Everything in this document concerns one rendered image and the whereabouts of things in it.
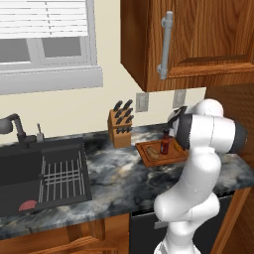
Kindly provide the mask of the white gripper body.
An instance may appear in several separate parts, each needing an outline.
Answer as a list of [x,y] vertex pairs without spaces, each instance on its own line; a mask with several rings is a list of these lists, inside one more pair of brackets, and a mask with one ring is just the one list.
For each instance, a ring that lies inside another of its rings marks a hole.
[[178,109],[175,109],[168,118],[168,129],[173,130],[174,125],[179,121],[179,119],[186,113],[187,107],[182,106]]

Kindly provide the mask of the red condiment bottle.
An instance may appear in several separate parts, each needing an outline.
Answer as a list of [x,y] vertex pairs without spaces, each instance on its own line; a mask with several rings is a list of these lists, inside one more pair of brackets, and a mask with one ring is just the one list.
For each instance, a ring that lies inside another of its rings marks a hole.
[[170,135],[169,135],[170,131],[165,128],[164,129],[164,135],[163,135],[163,139],[161,142],[161,150],[160,153],[162,155],[167,155],[169,152],[169,144],[170,144]]

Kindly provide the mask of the brown potato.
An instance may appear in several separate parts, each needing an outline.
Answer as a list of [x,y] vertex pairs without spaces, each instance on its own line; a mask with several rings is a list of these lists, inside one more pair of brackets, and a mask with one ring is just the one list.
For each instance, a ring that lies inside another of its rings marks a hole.
[[149,146],[147,148],[147,154],[149,155],[150,158],[153,160],[158,160],[160,157],[160,153],[152,146]]

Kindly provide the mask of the wooden cutting board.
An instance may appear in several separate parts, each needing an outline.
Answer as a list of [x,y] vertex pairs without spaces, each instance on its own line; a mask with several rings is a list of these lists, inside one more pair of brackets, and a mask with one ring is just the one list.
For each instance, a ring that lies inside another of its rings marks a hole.
[[[169,144],[169,152],[167,155],[162,155],[160,153],[161,149],[161,140],[154,140],[149,142],[136,143],[135,146],[143,160],[143,163],[146,167],[156,167],[162,165],[169,165],[178,162],[184,162],[189,155],[188,151],[179,152],[175,149],[175,140],[172,139]],[[147,148],[149,146],[154,147],[159,153],[160,157],[158,160],[153,160],[147,154]]]

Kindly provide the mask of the wooden knife block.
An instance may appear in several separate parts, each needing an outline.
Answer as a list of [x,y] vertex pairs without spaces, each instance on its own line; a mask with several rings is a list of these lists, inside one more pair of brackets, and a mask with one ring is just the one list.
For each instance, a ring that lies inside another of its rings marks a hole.
[[119,100],[115,106],[109,110],[107,119],[108,134],[114,148],[124,148],[131,146],[132,120],[134,118],[133,100],[126,103]]

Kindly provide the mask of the wooden tall cabinet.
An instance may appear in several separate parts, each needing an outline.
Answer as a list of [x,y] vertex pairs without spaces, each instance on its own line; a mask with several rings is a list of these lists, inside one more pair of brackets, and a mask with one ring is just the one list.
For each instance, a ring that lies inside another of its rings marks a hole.
[[[210,87],[205,97],[218,100],[224,115],[247,129],[247,143],[239,156],[254,172],[254,83]],[[211,254],[254,254],[254,187],[234,193]]]

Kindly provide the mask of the black dishwasher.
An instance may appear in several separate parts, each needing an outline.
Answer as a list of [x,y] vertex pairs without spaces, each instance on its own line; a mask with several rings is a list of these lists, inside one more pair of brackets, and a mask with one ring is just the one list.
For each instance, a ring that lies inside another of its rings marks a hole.
[[[210,254],[232,197],[233,191],[220,194],[219,214],[196,230],[193,243],[201,254]],[[166,235],[167,224],[157,218],[153,208],[135,211],[130,213],[129,232],[129,254],[154,254],[156,246]]]

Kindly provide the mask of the grey soap dispenser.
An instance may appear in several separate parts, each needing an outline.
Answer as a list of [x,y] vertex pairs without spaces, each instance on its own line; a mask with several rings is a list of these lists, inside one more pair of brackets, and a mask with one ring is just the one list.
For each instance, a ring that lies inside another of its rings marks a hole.
[[44,142],[45,141],[45,135],[44,135],[44,133],[41,130],[40,123],[37,123],[37,127],[38,127],[37,141],[38,142]]

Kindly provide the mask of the black sink tap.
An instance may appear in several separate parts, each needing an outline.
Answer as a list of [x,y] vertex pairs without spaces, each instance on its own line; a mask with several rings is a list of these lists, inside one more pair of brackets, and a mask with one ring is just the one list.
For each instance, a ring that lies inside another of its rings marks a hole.
[[17,129],[17,138],[20,144],[20,148],[27,150],[32,143],[37,141],[35,135],[27,135],[23,129],[20,116],[17,113],[13,113],[5,118],[0,119],[0,134],[9,134],[13,131],[13,126]]

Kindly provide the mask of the white window blind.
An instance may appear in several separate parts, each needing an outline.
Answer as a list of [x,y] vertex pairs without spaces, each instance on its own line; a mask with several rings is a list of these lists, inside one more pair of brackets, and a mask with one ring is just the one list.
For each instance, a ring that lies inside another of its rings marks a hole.
[[85,0],[0,0],[0,39],[85,37]]

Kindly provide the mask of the red sponge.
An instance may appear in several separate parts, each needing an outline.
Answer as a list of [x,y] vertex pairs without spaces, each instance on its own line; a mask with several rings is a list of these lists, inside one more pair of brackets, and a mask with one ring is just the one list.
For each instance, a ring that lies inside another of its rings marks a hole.
[[36,204],[37,202],[33,199],[26,200],[20,205],[19,210],[24,211],[24,210],[34,209],[36,207]]

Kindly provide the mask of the wooden base cupboard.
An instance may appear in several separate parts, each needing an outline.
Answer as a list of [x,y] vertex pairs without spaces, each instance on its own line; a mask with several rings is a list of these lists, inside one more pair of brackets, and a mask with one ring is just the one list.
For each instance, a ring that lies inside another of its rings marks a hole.
[[0,240],[0,254],[129,254],[129,214]]

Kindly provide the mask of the grey wall socket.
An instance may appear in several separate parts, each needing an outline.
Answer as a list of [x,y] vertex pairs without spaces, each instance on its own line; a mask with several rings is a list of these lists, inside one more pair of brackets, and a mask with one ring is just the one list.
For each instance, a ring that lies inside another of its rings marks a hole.
[[142,92],[136,94],[136,111],[147,112],[149,106],[149,93]]
[[186,100],[186,93],[185,89],[178,89],[175,91],[174,100],[173,100],[173,107],[178,108],[185,104]]

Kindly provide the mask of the wooden wall cupboard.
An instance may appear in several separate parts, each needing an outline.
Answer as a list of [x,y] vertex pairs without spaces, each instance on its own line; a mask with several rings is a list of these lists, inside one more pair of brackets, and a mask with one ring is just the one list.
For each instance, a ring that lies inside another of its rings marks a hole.
[[142,90],[153,92],[254,82],[254,71],[161,80],[151,45],[151,1],[120,0],[121,63]]

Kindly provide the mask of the window with grey frame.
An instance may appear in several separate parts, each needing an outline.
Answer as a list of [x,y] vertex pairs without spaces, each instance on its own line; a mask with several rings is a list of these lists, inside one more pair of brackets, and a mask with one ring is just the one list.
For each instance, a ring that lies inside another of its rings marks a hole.
[[103,84],[97,63],[94,1],[85,1],[85,37],[0,39],[0,95]]

